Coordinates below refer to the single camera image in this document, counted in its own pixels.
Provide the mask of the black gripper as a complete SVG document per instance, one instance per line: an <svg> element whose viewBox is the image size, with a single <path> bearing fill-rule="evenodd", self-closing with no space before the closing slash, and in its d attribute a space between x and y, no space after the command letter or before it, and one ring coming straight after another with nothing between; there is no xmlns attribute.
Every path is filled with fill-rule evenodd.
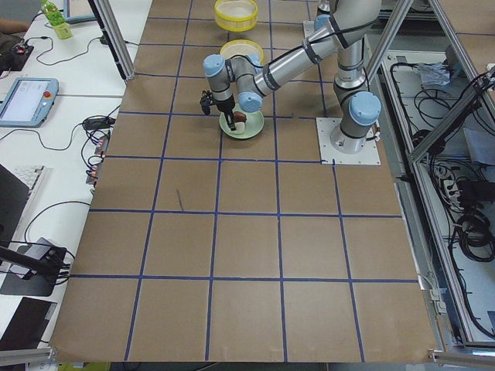
<svg viewBox="0 0 495 371"><path fill-rule="evenodd" d="M230 131L236 131L234 117L234 98L228 97L225 100L216 100L217 109L224 113L227 127Z"/></svg>

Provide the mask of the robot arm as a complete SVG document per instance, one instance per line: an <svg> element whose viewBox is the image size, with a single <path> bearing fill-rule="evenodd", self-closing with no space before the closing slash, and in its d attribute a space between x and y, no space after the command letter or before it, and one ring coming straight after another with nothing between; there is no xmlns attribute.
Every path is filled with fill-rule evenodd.
<svg viewBox="0 0 495 371"><path fill-rule="evenodd" d="M336 54L334 91L343 118L329 138L337 151L358 153L381 113L379 98L366 88L363 51L364 36L380 10L379 1L338 1L328 15L317 17L313 32L300 45L265 65L254 54L207 56L203 70L210 88L200 99L204 114L210 114L211 106L216 106L227 125L224 132L242 134L247 130L242 111L259 111L264 97Z"/></svg>

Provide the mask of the person forearm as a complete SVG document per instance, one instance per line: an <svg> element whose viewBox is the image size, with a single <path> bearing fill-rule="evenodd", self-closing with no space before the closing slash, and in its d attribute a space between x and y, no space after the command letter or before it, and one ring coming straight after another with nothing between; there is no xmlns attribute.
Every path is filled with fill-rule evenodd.
<svg viewBox="0 0 495 371"><path fill-rule="evenodd" d="M0 32L3 34L11 35L21 32L27 32L29 30L29 27L29 22L0 18Z"/></svg>

